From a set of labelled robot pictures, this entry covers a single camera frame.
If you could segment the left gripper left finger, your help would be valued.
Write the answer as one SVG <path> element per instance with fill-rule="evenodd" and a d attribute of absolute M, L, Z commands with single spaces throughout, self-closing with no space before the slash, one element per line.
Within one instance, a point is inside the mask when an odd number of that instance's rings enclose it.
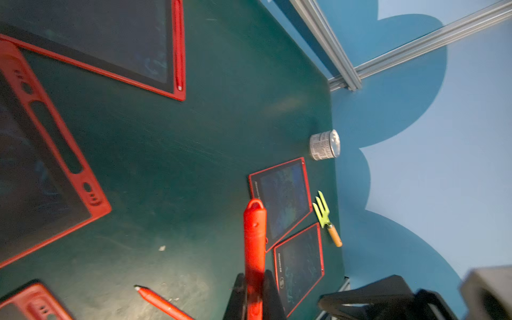
<path fill-rule="evenodd" d="M 247 282 L 244 273 L 239 273 L 233 284 L 223 320 L 245 320 L 247 317 Z"/>

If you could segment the red stylus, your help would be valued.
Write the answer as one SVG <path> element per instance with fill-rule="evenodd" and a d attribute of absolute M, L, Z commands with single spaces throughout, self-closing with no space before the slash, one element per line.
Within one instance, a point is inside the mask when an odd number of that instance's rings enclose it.
<path fill-rule="evenodd" d="M 243 214 L 247 319 L 263 318 L 267 211 L 259 199 L 252 199 Z"/>
<path fill-rule="evenodd" d="M 159 296 L 154 291 L 150 290 L 146 287 L 141 287 L 138 285 L 134 286 L 134 289 L 140 296 L 149 304 L 156 307 L 158 310 L 164 312 L 166 315 L 172 317 L 176 320 L 193 320 L 191 316 L 174 306 L 172 303 L 167 301 L 166 299 Z"/>

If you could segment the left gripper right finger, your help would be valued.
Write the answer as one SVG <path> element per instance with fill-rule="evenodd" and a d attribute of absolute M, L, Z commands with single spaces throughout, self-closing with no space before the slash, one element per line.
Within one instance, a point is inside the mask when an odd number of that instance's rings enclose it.
<path fill-rule="evenodd" d="M 286 319 L 274 275 L 270 270 L 266 270 L 263 279 L 263 320 Z"/>

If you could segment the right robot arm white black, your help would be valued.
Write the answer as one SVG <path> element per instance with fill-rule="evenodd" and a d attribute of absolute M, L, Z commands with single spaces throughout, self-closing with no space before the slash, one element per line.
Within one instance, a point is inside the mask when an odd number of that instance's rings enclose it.
<path fill-rule="evenodd" d="M 511 319 L 510 265 L 472 269 L 459 290 L 467 306 L 464 319 Z M 457 319 L 439 293 L 414 293 L 398 275 L 323 295 L 318 306 L 337 319 Z"/>

